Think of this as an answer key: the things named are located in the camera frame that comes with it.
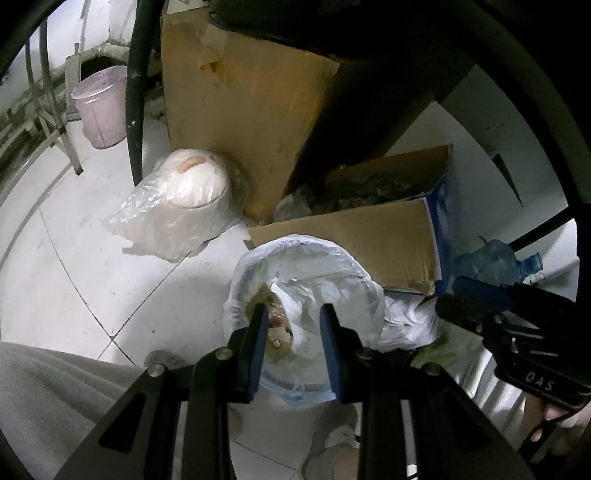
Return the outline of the person's right hand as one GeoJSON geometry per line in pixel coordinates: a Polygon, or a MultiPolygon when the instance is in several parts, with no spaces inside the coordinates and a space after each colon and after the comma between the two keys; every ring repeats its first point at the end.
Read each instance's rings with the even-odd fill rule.
{"type": "MultiPolygon", "coordinates": [[[[527,395],[522,430],[528,434],[532,442],[539,442],[544,435],[543,421],[552,422],[566,415],[563,409],[548,404],[537,397],[527,395]]],[[[581,411],[556,423],[555,438],[551,441],[550,451],[561,455],[573,450],[576,444],[590,429],[590,405],[581,411]]]]}

